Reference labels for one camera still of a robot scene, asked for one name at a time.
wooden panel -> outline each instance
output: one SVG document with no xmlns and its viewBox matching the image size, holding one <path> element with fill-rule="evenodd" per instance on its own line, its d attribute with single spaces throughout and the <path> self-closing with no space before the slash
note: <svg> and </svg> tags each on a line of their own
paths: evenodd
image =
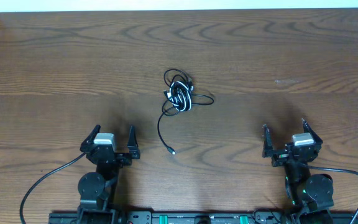
<svg viewBox="0 0 358 224">
<path fill-rule="evenodd" d="M 172 67 L 216 99 L 163 118 L 174 157 L 156 130 Z M 358 170 L 358 9 L 0 14 L 0 223 L 19 223 L 28 188 L 76 157 L 95 124 L 122 150 L 137 126 L 142 159 L 123 170 L 116 203 L 288 208 L 283 169 L 261 158 L 262 125 L 282 146 L 301 118 L 324 140 L 314 165 Z M 27 221 L 75 210 L 94 168 L 82 159 L 45 180 Z M 334 209 L 355 210 L 358 178 L 330 175 Z"/>
</svg>

black cable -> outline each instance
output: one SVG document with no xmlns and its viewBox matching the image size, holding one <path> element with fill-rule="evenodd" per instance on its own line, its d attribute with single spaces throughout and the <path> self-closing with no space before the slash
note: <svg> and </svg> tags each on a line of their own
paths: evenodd
<svg viewBox="0 0 358 224">
<path fill-rule="evenodd" d="M 280 220 L 278 220 L 278 218 L 274 215 L 274 213 L 270 209 L 268 209 L 268 208 L 258 208 L 254 212 L 252 212 L 252 216 L 251 216 L 251 218 L 254 219 L 256 224 L 260 224 L 259 222 L 256 221 L 256 212 L 258 212 L 259 210 L 267 210 L 267 211 L 269 211 L 273 215 L 274 219 L 276 219 L 276 222 L 277 222 L 276 224 L 281 223 Z"/>
<path fill-rule="evenodd" d="M 353 170 L 347 170 L 347 169 L 335 169 L 335 168 L 325 168 L 325 167 L 315 167 L 315 166 L 308 166 L 306 164 L 303 164 L 304 166 L 309 167 L 309 169 L 316 169 L 316 170 L 325 170 L 325 171 L 333 171 L 333 172 L 345 172 L 348 174 L 354 174 L 354 175 L 358 175 L 357 171 L 353 171 Z M 356 210 L 356 212 L 353 215 L 352 220 L 349 222 L 349 224 L 352 224 L 354 222 L 354 220 L 356 220 L 358 216 L 358 208 Z"/>
<path fill-rule="evenodd" d="M 19 210 L 19 214 L 20 214 L 20 220 L 22 221 L 22 224 L 25 224 L 25 220 L 24 220 L 24 215 L 23 215 L 23 208 L 24 208 L 24 203 L 27 200 L 27 197 L 30 195 L 31 191 L 33 191 L 35 189 L 35 187 L 37 185 L 39 185 L 41 183 L 41 181 L 43 181 L 45 178 L 49 177 L 50 175 L 72 165 L 73 163 L 75 163 L 76 161 L 80 160 L 83 156 L 85 156 L 85 153 L 82 153 L 80 156 L 78 156 L 77 158 L 73 159 L 71 162 L 66 163 L 65 165 L 62 165 L 61 167 L 54 169 L 52 171 L 50 171 L 49 173 L 45 174 L 43 177 L 41 177 L 38 181 L 36 181 L 35 184 L 33 184 L 33 186 L 27 191 L 27 193 L 25 193 L 22 203 L 20 204 L 20 210 Z"/>
<path fill-rule="evenodd" d="M 175 71 L 179 72 L 180 74 L 176 74 L 170 81 L 167 81 L 167 74 L 168 72 Z M 157 131 L 158 136 L 161 139 L 162 144 L 167 148 L 168 152 L 172 153 L 173 155 L 176 154 L 175 150 L 167 145 L 165 141 L 162 139 L 160 133 L 160 121 L 162 116 L 175 116 L 178 115 L 180 112 L 189 111 L 191 110 L 192 105 L 200 105 L 200 106 L 208 106 L 214 103 L 214 99 L 207 95 L 199 95 L 193 93 L 193 82 L 191 78 L 186 75 L 183 71 L 179 69 L 168 69 L 164 73 L 164 82 L 169 87 L 169 91 L 165 90 L 164 95 L 167 97 L 167 100 L 162 105 L 162 114 L 158 119 L 157 122 Z M 211 100 L 209 103 L 193 103 L 193 96 L 198 97 L 205 97 Z M 170 102 L 172 103 L 172 107 L 165 109 L 165 105 Z M 176 113 L 169 113 L 170 110 L 176 109 Z"/>
</svg>

wooden table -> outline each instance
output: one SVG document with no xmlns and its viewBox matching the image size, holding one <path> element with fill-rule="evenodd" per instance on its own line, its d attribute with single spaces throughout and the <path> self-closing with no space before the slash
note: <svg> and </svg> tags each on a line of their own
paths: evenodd
<svg viewBox="0 0 358 224">
<path fill-rule="evenodd" d="M 163 72 L 179 68 L 212 106 L 164 117 Z M 301 118 L 324 140 L 316 166 L 358 170 L 358 9 L 0 13 L 0 223 L 48 171 L 80 154 L 95 124 L 141 160 L 116 203 L 154 210 L 288 208 L 284 171 L 263 159 L 262 125 L 283 147 Z M 86 159 L 47 178 L 28 223 L 76 210 Z M 333 210 L 358 206 L 358 177 L 330 173 Z"/>
</svg>

wooden tabletop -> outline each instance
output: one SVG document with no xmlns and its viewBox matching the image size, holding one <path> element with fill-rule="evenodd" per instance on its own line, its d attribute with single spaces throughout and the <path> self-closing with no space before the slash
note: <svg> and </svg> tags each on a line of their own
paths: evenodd
<svg viewBox="0 0 358 224">
<path fill-rule="evenodd" d="M 163 72 L 189 73 L 215 104 L 164 117 Z M 262 155 L 323 139 L 315 166 L 358 170 L 358 9 L 0 13 L 0 223 L 41 176 L 80 154 L 100 124 L 125 150 L 131 124 L 141 160 L 121 172 L 115 202 L 158 210 L 289 208 L 284 170 Z M 28 223 L 76 210 L 85 158 L 28 198 Z M 334 179 L 333 210 L 358 206 L 358 177 Z"/>
</svg>

white wall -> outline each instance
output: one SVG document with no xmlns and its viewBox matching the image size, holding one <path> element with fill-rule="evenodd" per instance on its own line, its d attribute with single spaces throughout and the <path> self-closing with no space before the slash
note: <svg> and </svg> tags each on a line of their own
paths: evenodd
<svg viewBox="0 0 358 224">
<path fill-rule="evenodd" d="M 0 12 L 358 7 L 358 0 L 0 0 Z"/>
</svg>

